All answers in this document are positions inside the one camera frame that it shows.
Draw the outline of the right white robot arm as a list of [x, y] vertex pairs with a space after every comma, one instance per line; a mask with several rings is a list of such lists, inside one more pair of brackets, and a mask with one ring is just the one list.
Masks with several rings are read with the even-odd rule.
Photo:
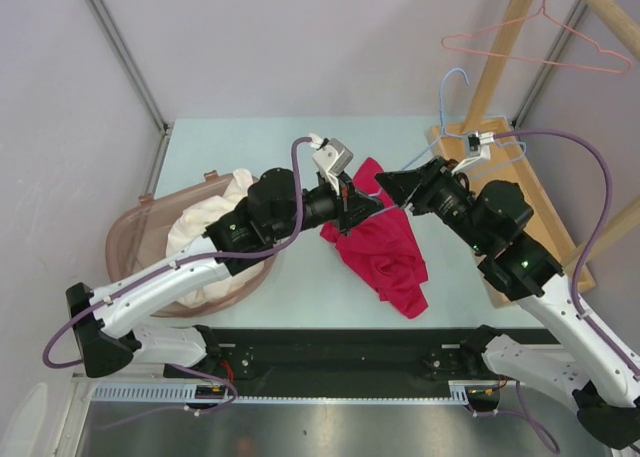
[[464, 343], [463, 370], [473, 378], [511, 377], [553, 398], [612, 449], [638, 445], [639, 356], [571, 292], [561, 264], [526, 232], [533, 210], [519, 185], [492, 180], [474, 193], [441, 157], [375, 179], [397, 206], [435, 214], [480, 257], [485, 281], [542, 323], [573, 359], [558, 361], [481, 326]]

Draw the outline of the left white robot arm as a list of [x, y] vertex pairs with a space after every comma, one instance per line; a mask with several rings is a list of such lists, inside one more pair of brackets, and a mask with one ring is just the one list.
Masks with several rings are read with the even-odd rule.
[[221, 353], [211, 331], [154, 328], [143, 320], [191, 291], [236, 276], [274, 255], [300, 232], [327, 222], [348, 232], [381, 211], [383, 201], [358, 190], [341, 173], [312, 190], [291, 170], [275, 168], [252, 183], [236, 207], [176, 254], [119, 282], [66, 291], [73, 333], [86, 374], [114, 374], [134, 360], [214, 374]]

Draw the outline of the white t shirt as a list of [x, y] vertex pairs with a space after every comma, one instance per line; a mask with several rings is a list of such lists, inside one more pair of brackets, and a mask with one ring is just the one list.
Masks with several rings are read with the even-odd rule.
[[[252, 183], [250, 171], [238, 168], [232, 172], [232, 179], [221, 195], [214, 195], [186, 208], [168, 232], [166, 255], [175, 254], [201, 235], [208, 225], [231, 212], [247, 196]], [[207, 304], [218, 304], [236, 292], [244, 291], [263, 270], [264, 263], [259, 262], [238, 275], [189, 292], [179, 298], [177, 304], [188, 310], [203, 311]]]

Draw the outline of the pink wire hanger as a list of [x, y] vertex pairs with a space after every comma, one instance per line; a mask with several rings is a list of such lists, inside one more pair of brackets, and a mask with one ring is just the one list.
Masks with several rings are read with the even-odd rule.
[[[552, 55], [553, 42], [563, 36], [575, 37], [594, 55], [564, 63]], [[482, 57], [488, 65], [508, 63], [569, 68], [586, 72], [623, 75], [631, 70], [632, 58], [598, 42], [554, 14], [554, 0], [507, 0], [503, 16], [494, 23], [445, 35], [443, 49]]]

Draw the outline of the blue wire hanger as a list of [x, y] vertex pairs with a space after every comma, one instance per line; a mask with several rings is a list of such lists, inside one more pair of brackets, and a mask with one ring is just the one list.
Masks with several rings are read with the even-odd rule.
[[[438, 118], [439, 118], [439, 124], [441, 126], [441, 130], [440, 133], [438, 134], [438, 136], [435, 139], [434, 143], [430, 143], [428, 144], [422, 151], [420, 151], [417, 155], [415, 155], [411, 160], [409, 160], [402, 168], [401, 170], [408, 170], [409, 167], [415, 163], [417, 163], [421, 158], [423, 158], [424, 156], [426, 156], [426, 154], [443, 138], [443, 137], [453, 137], [454, 139], [462, 139], [462, 134], [454, 134], [454, 133], [450, 133], [447, 130], [447, 122], [446, 122], [446, 110], [445, 110], [445, 98], [444, 98], [444, 89], [446, 86], [446, 82], [449, 79], [449, 77], [452, 74], [460, 74], [463, 79], [464, 79], [464, 83], [466, 86], [469, 85], [469, 78], [468, 78], [468, 74], [467, 72], [461, 68], [461, 67], [454, 67], [452, 69], [450, 69], [441, 79], [440, 84], [439, 84], [439, 90], [438, 90]], [[500, 148], [507, 148], [508, 146], [518, 146], [520, 148], [520, 154], [517, 155], [514, 158], [511, 158], [510, 160], [508, 160], [506, 163], [504, 164], [498, 164], [495, 165], [491, 168], [489, 168], [486, 171], [482, 171], [479, 173], [476, 173], [474, 175], [472, 175], [472, 178], [476, 178], [476, 177], [480, 177], [482, 175], [485, 174], [489, 174], [493, 171], [496, 171], [498, 169], [501, 169], [503, 167], [506, 167], [508, 164], [511, 163], [515, 163], [517, 161], [522, 160], [525, 155], [526, 155], [526, 151], [527, 151], [527, 145], [524, 142], [518, 141], [516, 139], [515, 142], [506, 142], [506, 143], [495, 143], [495, 145], [497, 145]]]

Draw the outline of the red t shirt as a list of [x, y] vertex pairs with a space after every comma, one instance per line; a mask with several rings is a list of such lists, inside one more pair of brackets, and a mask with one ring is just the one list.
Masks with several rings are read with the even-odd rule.
[[348, 234], [327, 223], [320, 236], [334, 245], [342, 261], [378, 294], [380, 301], [414, 319], [428, 308], [421, 288], [429, 279], [428, 270], [405, 211], [395, 206], [375, 180], [382, 171], [382, 166], [369, 157], [356, 172], [354, 183], [358, 189], [376, 194], [384, 202], [384, 211]]

